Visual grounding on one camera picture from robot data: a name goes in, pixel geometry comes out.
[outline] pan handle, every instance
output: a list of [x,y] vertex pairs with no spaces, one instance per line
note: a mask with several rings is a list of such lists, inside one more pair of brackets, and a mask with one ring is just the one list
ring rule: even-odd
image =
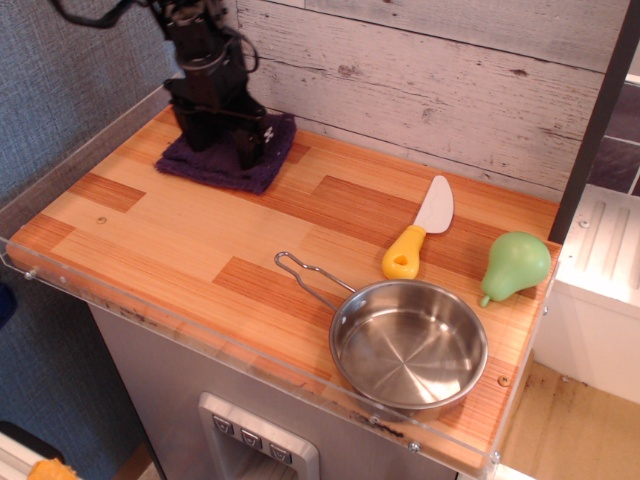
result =
[[351,288],[349,285],[347,285],[346,283],[344,283],[342,280],[337,279],[336,277],[334,277],[333,275],[331,275],[329,272],[323,270],[320,267],[315,267],[313,265],[307,265],[306,263],[303,263],[301,260],[299,260],[295,255],[293,255],[292,253],[289,252],[280,252],[276,255],[276,257],[274,258],[274,261],[276,262],[276,265],[278,265],[280,268],[286,270],[287,272],[289,272],[291,275],[293,275],[295,277],[295,279],[298,281],[298,284],[304,288],[307,292],[309,292],[311,295],[313,295],[314,297],[316,297],[318,300],[320,300],[322,303],[324,303],[325,305],[327,305],[328,307],[330,307],[332,310],[336,311],[338,310],[338,307],[336,307],[333,303],[331,303],[329,300],[327,300],[326,298],[324,298],[322,295],[320,295],[318,292],[316,292],[313,288],[311,288],[309,285],[307,285],[306,283],[304,283],[304,280],[302,280],[302,277],[300,276],[300,274],[298,274],[298,272],[296,272],[294,269],[292,269],[291,267],[288,267],[287,265],[285,265],[284,263],[282,263],[282,261],[280,261],[280,258],[282,257],[289,257],[291,260],[293,260],[294,262],[296,262],[298,265],[300,265],[302,268],[304,268],[305,270],[313,270],[314,272],[318,272],[321,273],[322,275],[324,275],[325,277],[327,277],[329,280],[333,280],[334,282],[336,282],[338,285],[346,288],[347,290],[349,290],[351,293],[355,293],[355,289]]

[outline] black frame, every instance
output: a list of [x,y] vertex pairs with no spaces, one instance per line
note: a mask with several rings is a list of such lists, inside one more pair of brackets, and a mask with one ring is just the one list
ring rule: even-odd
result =
[[565,187],[560,208],[551,227],[549,240],[564,243],[578,209],[589,173],[624,85],[636,48],[640,42],[640,0],[630,0],[629,8],[613,49],[589,124]]

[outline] green pear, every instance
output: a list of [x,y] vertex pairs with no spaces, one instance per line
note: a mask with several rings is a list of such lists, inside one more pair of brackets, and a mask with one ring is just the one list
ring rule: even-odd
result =
[[537,237],[525,232],[510,232],[498,237],[489,252],[489,268],[482,280],[489,300],[501,302],[524,288],[534,287],[549,274],[551,255],[547,246]]

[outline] whitewashed wood wall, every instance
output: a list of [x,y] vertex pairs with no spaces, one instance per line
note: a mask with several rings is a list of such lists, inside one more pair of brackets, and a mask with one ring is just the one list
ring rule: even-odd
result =
[[559,200],[629,0],[231,0],[299,128]]

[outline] frying pan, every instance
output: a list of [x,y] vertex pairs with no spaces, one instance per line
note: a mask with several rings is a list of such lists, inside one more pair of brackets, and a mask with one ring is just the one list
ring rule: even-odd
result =
[[[351,292],[336,307],[307,285],[287,257]],[[320,267],[289,252],[276,264],[335,311],[329,331],[331,355],[340,373],[363,396],[412,415],[459,403],[487,363],[487,336],[473,310],[453,293],[418,280],[386,280],[355,290]]]

